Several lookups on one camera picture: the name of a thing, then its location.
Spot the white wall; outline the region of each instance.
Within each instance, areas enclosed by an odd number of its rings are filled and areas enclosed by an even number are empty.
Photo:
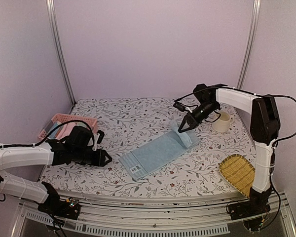
[[[179,97],[237,84],[253,0],[58,0],[77,99]]]
[[[48,120],[69,109],[46,1],[0,0],[0,142],[36,142]],[[40,169],[13,172],[34,180]],[[0,203],[0,237],[8,236],[17,203]]]
[[[296,98],[296,1],[262,1],[244,89]],[[296,130],[296,105],[282,98],[276,102],[280,137],[290,135]],[[296,137],[279,143],[274,180],[285,191],[296,220]]]

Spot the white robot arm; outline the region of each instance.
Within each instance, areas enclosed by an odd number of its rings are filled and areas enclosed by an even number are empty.
[[[192,94],[200,102],[200,106],[193,111],[179,102]],[[275,161],[274,145],[280,129],[274,98],[272,96],[257,96],[225,87],[223,84],[213,86],[199,84],[189,95],[175,100],[174,103],[175,108],[182,112],[187,111],[179,132],[196,128],[210,113],[220,110],[220,103],[232,105],[251,115],[250,133],[256,147],[257,159],[255,179],[250,189],[250,205],[248,206],[252,214],[265,212],[265,209],[269,208],[268,197],[272,191],[270,176],[274,170]]]
[[[79,205],[76,200],[60,201],[56,190],[48,183],[32,182],[5,171],[7,168],[28,165],[59,165],[70,162],[105,166],[112,161],[105,150],[96,149],[104,133],[97,134],[75,126],[63,141],[46,140],[40,145],[0,144],[0,194],[12,195],[40,203],[38,209],[50,215],[76,219]]]

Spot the patterned table surface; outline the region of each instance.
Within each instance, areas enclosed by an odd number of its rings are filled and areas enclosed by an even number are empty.
[[[196,104],[185,99],[186,104]],[[255,149],[235,109],[222,105],[234,119],[225,133],[215,132],[202,123],[194,132],[199,145],[144,179],[134,181],[118,158],[170,131],[169,121],[181,123],[185,113],[173,108],[173,99],[80,100],[74,115],[98,119],[105,132],[99,145],[113,161],[105,167],[69,165],[46,166],[41,181],[55,188],[95,195],[160,198],[190,197],[236,192],[220,175],[219,163],[228,155],[241,154],[251,163]]]

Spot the folded towel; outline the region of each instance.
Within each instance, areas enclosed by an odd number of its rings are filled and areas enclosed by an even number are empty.
[[[194,132],[179,133],[174,122],[171,127],[172,131],[119,158],[133,179],[137,181],[155,172],[200,142]]]

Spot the towel label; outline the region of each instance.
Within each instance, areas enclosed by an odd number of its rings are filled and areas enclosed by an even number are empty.
[[[130,168],[130,171],[134,174],[134,173],[138,172],[141,169],[143,169],[143,168],[139,164],[137,164],[136,166]]]

